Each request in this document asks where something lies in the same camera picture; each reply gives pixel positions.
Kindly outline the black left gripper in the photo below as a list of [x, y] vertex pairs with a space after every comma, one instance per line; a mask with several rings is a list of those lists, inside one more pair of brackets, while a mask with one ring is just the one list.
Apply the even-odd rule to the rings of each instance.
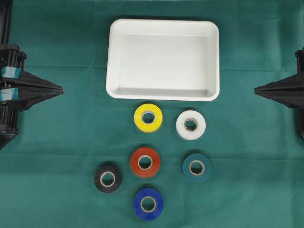
[[[17, 134], [18, 110], [25, 111], [64, 93], [63, 87], [23, 70], [27, 58], [18, 45], [0, 46], [0, 133]], [[18, 89], [18, 86], [44, 89]]]

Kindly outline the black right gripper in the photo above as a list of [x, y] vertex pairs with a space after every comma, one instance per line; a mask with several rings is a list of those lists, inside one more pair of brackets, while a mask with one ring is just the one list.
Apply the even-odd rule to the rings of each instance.
[[254, 89], [255, 94], [298, 109], [298, 128], [304, 138], [304, 49], [295, 52], [297, 74]]

